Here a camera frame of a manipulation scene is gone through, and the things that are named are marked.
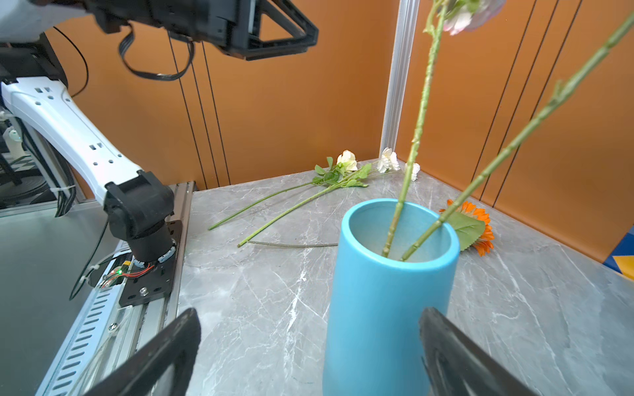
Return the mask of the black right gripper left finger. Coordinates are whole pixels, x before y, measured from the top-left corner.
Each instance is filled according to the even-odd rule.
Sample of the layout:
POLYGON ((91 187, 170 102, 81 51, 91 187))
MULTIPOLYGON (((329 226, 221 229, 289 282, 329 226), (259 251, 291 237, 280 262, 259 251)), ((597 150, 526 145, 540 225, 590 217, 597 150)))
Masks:
POLYGON ((185 395, 200 342, 201 323, 189 308, 87 394, 185 395))

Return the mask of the teal ceramic vase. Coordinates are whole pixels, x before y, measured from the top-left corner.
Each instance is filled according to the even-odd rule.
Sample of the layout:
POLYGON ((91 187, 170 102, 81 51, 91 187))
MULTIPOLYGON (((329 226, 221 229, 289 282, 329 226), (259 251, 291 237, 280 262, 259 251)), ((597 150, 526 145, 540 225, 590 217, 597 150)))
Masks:
POLYGON ((448 225, 407 261, 405 251, 439 217, 413 203, 402 211, 389 257, 381 251, 397 201, 363 201, 342 220, 328 319, 325 395, 426 395, 419 319, 447 313, 461 246, 448 225))

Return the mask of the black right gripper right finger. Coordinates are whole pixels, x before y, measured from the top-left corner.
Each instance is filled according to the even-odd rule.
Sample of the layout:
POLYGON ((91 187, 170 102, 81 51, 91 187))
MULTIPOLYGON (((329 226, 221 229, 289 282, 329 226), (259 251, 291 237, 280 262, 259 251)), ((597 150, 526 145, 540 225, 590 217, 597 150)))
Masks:
POLYGON ((436 308, 419 320, 424 366, 434 395, 535 395, 436 308))

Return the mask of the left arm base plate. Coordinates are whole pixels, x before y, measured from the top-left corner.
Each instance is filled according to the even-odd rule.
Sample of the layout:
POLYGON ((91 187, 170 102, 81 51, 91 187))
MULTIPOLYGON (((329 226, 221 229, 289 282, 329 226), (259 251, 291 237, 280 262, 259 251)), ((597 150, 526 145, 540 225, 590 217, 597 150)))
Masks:
POLYGON ((170 296, 176 276, 183 222, 170 221, 167 227, 174 241, 175 253, 165 262, 158 263, 147 274, 125 281, 119 299, 120 307, 143 305, 170 296))

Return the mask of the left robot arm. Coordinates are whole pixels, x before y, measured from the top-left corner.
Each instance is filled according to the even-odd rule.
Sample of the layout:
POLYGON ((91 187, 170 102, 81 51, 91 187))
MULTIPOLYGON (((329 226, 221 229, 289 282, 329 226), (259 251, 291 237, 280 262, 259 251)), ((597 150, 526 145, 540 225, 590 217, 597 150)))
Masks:
POLYGON ((301 54, 318 28, 290 1, 4 1, 1 104, 44 137, 82 176, 107 213, 112 235, 143 263, 175 254, 166 224, 174 194, 123 155, 82 113, 64 74, 36 41, 55 25, 92 15, 107 34, 141 23, 165 29, 193 50, 207 42, 245 60, 301 54))

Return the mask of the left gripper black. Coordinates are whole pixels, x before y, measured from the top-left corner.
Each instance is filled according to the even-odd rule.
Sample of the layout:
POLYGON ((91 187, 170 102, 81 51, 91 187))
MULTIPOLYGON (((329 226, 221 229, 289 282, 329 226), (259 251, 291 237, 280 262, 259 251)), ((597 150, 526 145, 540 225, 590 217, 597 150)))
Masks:
POLYGON ((247 61, 303 54, 319 29, 292 1, 150 1, 150 15, 178 39, 207 42, 247 61))

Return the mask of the white rose flower stem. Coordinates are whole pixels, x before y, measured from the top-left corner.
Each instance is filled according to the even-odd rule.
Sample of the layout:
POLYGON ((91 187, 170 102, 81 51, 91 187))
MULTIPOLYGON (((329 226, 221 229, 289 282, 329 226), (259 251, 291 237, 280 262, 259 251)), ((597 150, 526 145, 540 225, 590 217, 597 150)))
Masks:
POLYGON ((334 161, 333 158, 330 157, 327 158, 327 161, 329 165, 328 170, 324 170, 318 165, 315 166, 317 178, 315 178, 311 182, 311 184, 315 186, 322 186, 321 191, 283 211, 281 214, 277 215, 276 217, 265 223, 263 226, 252 232, 252 234, 249 234, 247 237, 241 240, 237 244, 237 247, 242 248, 244 245, 250 243, 256 236, 264 232, 264 230, 268 229, 280 219, 286 217, 293 211, 296 211, 303 206, 311 203, 312 201, 321 198, 322 196, 343 188, 365 188, 368 186, 364 181, 370 176, 372 172, 372 165, 371 163, 367 163, 361 167, 358 166, 356 155, 353 152, 349 150, 344 150, 343 153, 338 156, 336 161, 334 161))

